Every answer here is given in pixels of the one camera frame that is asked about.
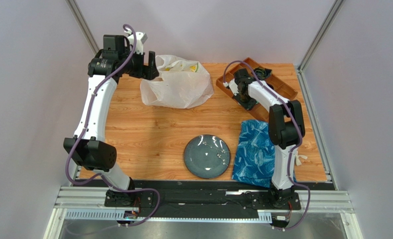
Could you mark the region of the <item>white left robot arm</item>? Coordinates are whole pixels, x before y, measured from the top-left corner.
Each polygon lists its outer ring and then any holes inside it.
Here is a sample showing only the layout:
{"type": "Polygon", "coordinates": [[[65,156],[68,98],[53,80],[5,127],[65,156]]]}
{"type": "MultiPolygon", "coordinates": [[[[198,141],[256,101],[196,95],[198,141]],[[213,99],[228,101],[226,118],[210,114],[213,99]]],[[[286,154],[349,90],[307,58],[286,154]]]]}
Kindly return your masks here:
{"type": "Polygon", "coordinates": [[[128,195],[134,190],[134,182],[116,163],[117,150],[106,143],[105,128],[110,103],[123,74],[146,80],[159,76],[155,52],[149,51],[148,63],[144,63],[146,40],[144,32],[104,35],[103,48],[88,65],[88,92],[80,122],[73,137],[63,142],[68,162],[94,171],[111,191],[128,195]]]}

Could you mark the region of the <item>white plastic bag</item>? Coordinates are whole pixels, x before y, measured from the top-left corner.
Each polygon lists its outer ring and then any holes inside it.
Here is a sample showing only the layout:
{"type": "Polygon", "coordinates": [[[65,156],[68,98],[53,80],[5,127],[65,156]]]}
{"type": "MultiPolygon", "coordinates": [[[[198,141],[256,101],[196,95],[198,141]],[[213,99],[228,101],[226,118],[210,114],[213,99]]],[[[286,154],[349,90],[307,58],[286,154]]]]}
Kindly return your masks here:
{"type": "Polygon", "coordinates": [[[140,83],[145,105],[191,109],[204,104],[214,94],[210,73],[199,61],[157,55],[155,62],[159,76],[140,83]]]}

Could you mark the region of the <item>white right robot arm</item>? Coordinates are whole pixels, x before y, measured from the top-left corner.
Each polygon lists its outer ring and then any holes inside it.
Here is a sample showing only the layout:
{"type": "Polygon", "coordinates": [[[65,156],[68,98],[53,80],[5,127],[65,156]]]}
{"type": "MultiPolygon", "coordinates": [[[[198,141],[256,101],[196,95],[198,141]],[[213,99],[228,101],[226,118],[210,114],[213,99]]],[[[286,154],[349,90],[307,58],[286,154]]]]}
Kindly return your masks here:
{"type": "Polygon", "coordinates": [[[268,111],[268,135],[275,148],[268,199],[272,207],[284,207],[294,198],[295,153],[305,135],[301,103],[282,97],[266,81],[250,75],[245,68],[234,73],[230,89],[243,107],[259,103],[268,111]]]}

